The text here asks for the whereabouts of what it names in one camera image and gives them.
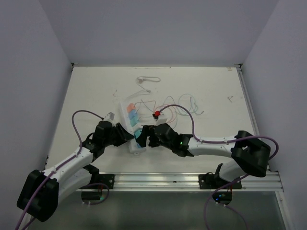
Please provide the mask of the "white power strip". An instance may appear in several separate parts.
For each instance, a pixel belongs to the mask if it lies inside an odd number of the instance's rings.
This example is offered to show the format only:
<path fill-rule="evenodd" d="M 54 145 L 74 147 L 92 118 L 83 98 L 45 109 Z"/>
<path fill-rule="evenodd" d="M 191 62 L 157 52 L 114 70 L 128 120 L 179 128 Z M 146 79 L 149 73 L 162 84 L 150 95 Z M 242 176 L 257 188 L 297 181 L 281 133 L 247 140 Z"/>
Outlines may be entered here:
<path fill-rule="evenodd" d="M 119 103 L 119 112 L 120 112 L 120 117 L 121 117 L 121 124 L 123 125 L 123 127 L 132 135 L 134 135 L 134 133 L 138 130 L 138 129 L 142 129 L 142 124 L 140 122 L 140 126 L 135 126 L 135 127 L 131 127 L 130 125 L 130 119 L 128 117 L 128 113 L 127 113 L 127 106 L 130 103 L 127 101 L 120 101 Z M 146 148 L 138 148 L 137 144 L 136 144 L 136 140 L 135 138 L 128 141 L 128 148 L 131 154 L 135 154 L 135 155 L 139 155 L 140 153 L 143 153 L 146 151 Z"/>

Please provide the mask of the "teal charger plug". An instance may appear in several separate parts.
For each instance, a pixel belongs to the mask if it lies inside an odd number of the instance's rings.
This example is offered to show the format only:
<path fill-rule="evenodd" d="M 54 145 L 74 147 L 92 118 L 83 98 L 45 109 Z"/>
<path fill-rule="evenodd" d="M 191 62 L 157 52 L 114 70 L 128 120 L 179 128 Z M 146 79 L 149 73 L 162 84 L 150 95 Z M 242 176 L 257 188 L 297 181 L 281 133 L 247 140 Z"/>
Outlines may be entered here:
<path fill-rule="evenodd" d="M 138 148 L 142 148 L 142 147 L 139 145 L 138 141 L 137 141 L 137 139 L 138 139 L 138 137 L 141 135 L 141 133 L 142 133 L 142 130 L 141 130 L 141 129 L 138 129 L 138 130 L 134 133 L 134 137 L 135 137 L 136 144 L 137 144 L 137 147 L 138 147 Z"/>

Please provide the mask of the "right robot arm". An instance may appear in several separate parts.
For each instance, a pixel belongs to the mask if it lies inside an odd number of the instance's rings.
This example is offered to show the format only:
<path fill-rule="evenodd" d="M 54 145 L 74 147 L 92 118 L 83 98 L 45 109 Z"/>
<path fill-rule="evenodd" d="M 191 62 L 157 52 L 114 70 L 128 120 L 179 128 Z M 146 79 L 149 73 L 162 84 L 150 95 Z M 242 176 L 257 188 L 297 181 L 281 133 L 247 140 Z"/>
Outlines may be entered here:
<path fill-rule="evenodd" d="M 200 155 L 222 156 L 229 162 L 217 166 L 215 173 L 208 173 L 204 181 L 211 188 L 225 188 L 235 179 L 246 174 L 266 176 L 271 148 L 246 131 L 239 131 L 229 140 L 197 140 L 192 134 L 179 134 L 168 124 L 144 126 L 136 134 L 140 147 L 165 147 L 180 157 Z"/>

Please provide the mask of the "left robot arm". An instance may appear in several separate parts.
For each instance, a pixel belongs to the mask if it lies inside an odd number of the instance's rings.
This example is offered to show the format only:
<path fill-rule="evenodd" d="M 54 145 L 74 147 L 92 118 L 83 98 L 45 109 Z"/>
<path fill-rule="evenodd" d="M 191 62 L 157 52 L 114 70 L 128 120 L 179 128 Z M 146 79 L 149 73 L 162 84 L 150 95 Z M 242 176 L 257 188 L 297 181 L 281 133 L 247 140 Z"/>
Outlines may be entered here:
<path fill-rule="evenodd" d="M 17 200 L 17 207 L 37 220 L 48 220 L 58 204 L 75 190 L 87 186 L 95 188 L 100 182 L 99 170 L 92 162 L 99 158 L 108 146 L 121 146 L 134 139 L 120 124 L 101 121 L 77 150 L 44 171 L 29 173 Z"/>

